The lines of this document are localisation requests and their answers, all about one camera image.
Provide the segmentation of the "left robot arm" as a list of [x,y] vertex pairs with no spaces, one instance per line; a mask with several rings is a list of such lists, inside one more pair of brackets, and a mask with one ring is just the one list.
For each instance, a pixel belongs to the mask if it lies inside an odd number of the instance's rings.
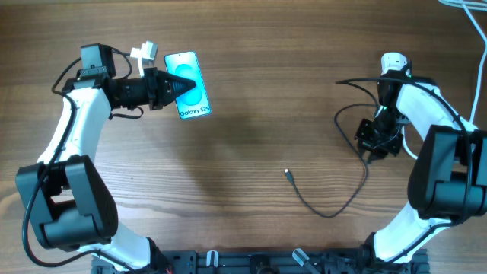
[[146,42],[125,54],[125,59],[137,60],[140,76],[118,77],[117,49],[85,45],[73,62],[76,76],[61,75],[52,86],[63,100],[59,123],[37,162],[21,167],[15,177],[25,208],[21,240],[35,264],[45,266],[32,251],[29,233],[43,248],[68,253],[70,261],[90,255],[122,273],[172,271],[151,238],[119,221],[116,203],[94,166],[104,124],[120,116],[121,109],[159,110],[196,86],[191,79],[155,68],[157,51],[156,44]]

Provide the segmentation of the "blue Galaxy smartphone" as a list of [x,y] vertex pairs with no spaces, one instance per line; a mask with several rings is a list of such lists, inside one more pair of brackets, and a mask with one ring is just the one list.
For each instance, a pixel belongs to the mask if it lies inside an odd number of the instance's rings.
[[181,119],[207,116],[212,112],[196,52],[169,54],[164,57],[167,71],[173,75],[193,80],[196,86],[176,99]]

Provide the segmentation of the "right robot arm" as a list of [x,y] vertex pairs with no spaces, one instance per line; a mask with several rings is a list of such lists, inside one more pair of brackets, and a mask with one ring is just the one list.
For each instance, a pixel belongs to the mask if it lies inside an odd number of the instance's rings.
[[374,78],[382,109],[363,119],[355,135],[360,150],[396,155],[400,132],[411,123],[423,145],[409,176],[408,202],[363,247],[372,273],[408,263],[437,233],[486,213],[486,133],[441,96],[430,78],[388,71]]

